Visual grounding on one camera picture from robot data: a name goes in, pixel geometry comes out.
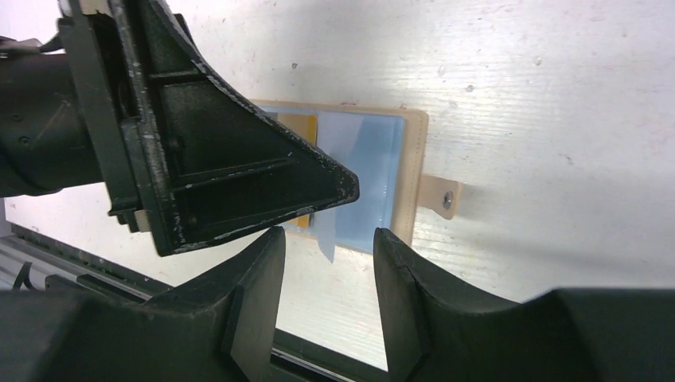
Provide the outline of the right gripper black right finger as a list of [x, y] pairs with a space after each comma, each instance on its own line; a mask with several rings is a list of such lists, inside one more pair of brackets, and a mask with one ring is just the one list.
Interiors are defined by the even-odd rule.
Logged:
[[473, 286], [393, 232], [373, 237], [393, 381], [671, 381], [671, 289], [559, 288], [513, 302]]

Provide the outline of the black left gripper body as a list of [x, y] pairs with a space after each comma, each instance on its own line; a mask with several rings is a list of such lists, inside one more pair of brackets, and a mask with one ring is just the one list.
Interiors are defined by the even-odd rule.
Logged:
[[140, 210], [121, 122], [122, 47], [109, 18], [61, 18], [48, 42], [1, 39], [1, 195], [43, 196], [104, 183], [132, 232]]

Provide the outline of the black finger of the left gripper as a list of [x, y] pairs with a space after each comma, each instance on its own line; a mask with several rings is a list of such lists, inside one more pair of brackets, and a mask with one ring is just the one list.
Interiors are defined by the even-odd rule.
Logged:
[[164, 1], [113, 1], [130, 86], [121, 129], [160, 256], [354, 202], [357, 175], [246, 99]]

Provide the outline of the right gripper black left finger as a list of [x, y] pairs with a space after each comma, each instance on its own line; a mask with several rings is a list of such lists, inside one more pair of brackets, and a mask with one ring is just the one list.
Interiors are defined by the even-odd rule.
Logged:
[[144, 303], [85, 290], [1, 294], [4, 381], [263, 381], [285, 262], [273, 227]]

